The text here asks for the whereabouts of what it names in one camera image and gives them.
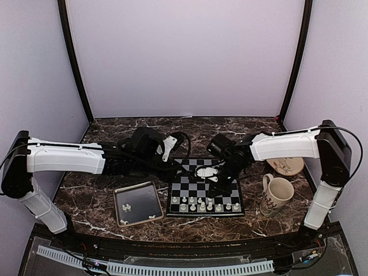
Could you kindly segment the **metal tray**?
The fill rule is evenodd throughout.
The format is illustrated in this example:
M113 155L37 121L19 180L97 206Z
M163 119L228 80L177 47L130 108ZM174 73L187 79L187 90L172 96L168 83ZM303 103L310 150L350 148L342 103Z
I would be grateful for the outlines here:
M113 198L117 225L120 228L147 223L164 217L156 187L151 181L116 189L113 192ZM128 212L122 210L122 205L126 204L131 206L131 210ZM156 218L149 219L148 216L152 215L156 215ZM129 224L122 225L120 220L128 221Z

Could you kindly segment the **white king chess piece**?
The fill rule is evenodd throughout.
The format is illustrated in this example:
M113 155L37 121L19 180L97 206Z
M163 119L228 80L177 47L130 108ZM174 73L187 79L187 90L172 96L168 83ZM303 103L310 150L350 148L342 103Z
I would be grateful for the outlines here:
M210 202L208 202L208 205L207 205L207 211L208 212L212 212L213 211L213 202L212 201L210 201Z

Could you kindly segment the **black grey chessboard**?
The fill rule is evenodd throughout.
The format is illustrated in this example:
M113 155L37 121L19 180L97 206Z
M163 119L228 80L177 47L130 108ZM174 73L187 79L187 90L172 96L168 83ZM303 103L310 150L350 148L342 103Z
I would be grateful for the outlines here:
M229 197L217 196L213 198L213 211L202 212L200 211L200 205L197 202L198 198L202 198L202 201L208 205L208 190L209 180L201 179L195 176L195 170L199 166L211 165L218 168L214 159L176 159L177 162L182 164L183 170L179 171L175 179L168 186L167 196L167 217L243 217L245 216L245 210L243 207L243 197L240 187L240 182L235 179L232 182L232 193ZM173 203L172 198L177 197L177 202ZM187 203L182 202L182 198L187 198ZM189 202L189 198L194 197L194 202ZM227 203L232 204L231 210L226 210ZM235 203L239 203L239 209L234 210L233 206ZM186 204L187 211L183 212L180 210L180 205ZM192 212L190 210L191 204L197 205L197 210ZM222 204L223 209L221 212L216 211L216 205Z

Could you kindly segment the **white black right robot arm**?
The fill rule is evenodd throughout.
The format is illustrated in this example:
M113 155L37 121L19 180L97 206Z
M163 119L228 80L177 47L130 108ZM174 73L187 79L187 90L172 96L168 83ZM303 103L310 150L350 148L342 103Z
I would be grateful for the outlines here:
M352 149L343 133L354 136L333 121L324 120L308 129L252 133L237 141L218 134L206 149L223 165L210 176L210 182L216 193L225 194L240 172L255 162L275 161L274 167L279 174L296 175L304 168L305 159L319 160L320 184L305 215L303 229L293 238L293 244L304 250L315 241L314 230L322 226L345 185L357 173L351 169Z

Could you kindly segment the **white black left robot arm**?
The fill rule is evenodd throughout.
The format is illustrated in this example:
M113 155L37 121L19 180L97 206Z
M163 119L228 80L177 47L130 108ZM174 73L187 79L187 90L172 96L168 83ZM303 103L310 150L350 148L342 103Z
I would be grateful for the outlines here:
M69 251L81 246L81 237L72 222L42 191L33 177L36 172L62 171L94 175L148 174L170 181L180 164L170 159L182 140L177 133L164 137L147 128L137 129L119 143L70 144L31 138L18 133L1 163L1 195L21 201L41 220Z

